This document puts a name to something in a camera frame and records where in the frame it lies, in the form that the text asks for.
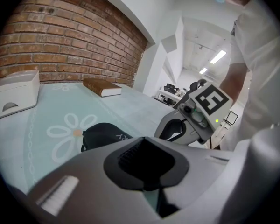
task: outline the white shirt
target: white shirt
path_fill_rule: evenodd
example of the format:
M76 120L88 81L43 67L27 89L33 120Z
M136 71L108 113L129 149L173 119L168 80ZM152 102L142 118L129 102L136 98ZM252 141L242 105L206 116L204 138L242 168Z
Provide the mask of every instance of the white shirt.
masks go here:
M241 140L280 124L280 27L261 0L251 0L231 33L231 63L246 64L252 72L242 117L220 143L233 151Z

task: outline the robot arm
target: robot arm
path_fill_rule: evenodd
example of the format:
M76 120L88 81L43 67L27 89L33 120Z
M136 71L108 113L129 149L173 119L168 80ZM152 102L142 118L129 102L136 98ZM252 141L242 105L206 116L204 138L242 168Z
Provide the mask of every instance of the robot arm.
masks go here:
M177 144L204 144L229 112L232 99L214 84L207 84L189 94L177 110L166 115L154 136Z

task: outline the brick wall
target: brick wall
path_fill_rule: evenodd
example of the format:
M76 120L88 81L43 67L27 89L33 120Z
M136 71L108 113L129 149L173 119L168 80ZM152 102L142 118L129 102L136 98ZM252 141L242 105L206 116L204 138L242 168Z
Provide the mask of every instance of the brick wall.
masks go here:
M0 36L0 79L39 70L42 83L93 77L132 86L146 45L106 0L23 0Z

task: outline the desk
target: desk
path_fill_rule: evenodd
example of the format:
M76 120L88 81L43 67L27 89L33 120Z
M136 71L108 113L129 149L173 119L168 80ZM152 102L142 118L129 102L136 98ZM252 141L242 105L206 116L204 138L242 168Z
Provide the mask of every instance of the desk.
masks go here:
M122 94L101 98L82 83L42 84L37 106L0 119L0 172L24 193L80 153L81 131L111 123L133 137L153 136L174 109L119 84Z
M163 95L175 102L179 102L182 98L180 98L179 96L176 96L168 91L164 91L164 90L158 90L156 98L159 98L159 95Z

